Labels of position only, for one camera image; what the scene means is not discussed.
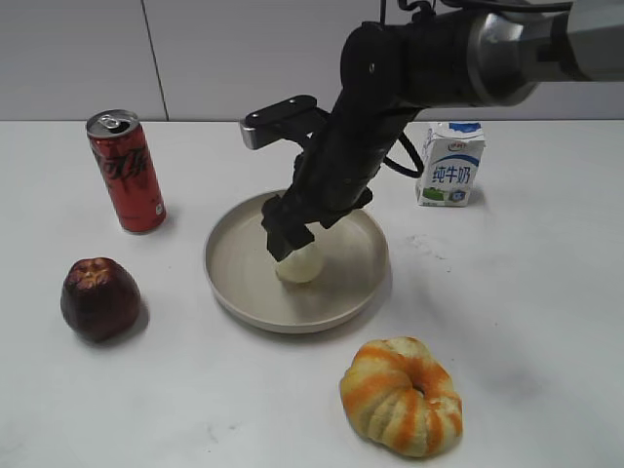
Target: tabletop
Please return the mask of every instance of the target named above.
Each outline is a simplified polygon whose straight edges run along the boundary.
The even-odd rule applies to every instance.
[[[391,275],[312,335],[258,331],[212,295],[203,248],[230,208],[288,185],[296,147],[234,123],[144,125],[169,211],[120,228],[80,122],[0,123],[0,467],[413,466],[360,439],[338,381],[370,339],[421,339],[463,399],[428,467],[615,467],[624,459],[624,122],[488,122],[471,204],[416,204],[383,169],[369,213]],[[409,135],[419,145],[424,124]],[[395,158],[407,161],[400,149]],[[87,345],[59,310],[84,257],[135,277],[149,322]]]

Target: dark red apple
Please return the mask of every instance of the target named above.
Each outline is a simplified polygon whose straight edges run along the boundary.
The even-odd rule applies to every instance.
[[[110,258],[78,260],[63,282],[62,316],[75,332],[90,341],[104,341],[129,329],[139,309],[137,283]]]

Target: round plate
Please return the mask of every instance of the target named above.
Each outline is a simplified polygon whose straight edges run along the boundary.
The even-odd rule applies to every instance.
[[[325,256],[321,274],[307,285],[283,283],[260,225],[271,192],[248,200],[214,227],[205,248],[206,272],[217,300],[245,322],[282,333],[336,327],[364,309],[388,270],[388,245],[379,225],[361,210],[331,229],[308,226]]]

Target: milk carton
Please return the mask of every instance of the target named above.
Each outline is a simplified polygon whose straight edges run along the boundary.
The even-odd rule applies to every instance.
[[[425,170],[416,183],[418,205],[465,207],[486,147],[477,123],[429,124],[423,145]]]

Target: red soda can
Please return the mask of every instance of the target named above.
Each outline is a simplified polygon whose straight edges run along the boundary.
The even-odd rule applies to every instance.
[[[87,121],[87,135],[122,227],[136,233],[158,227],[167,214],[137,115],[100,112]]]

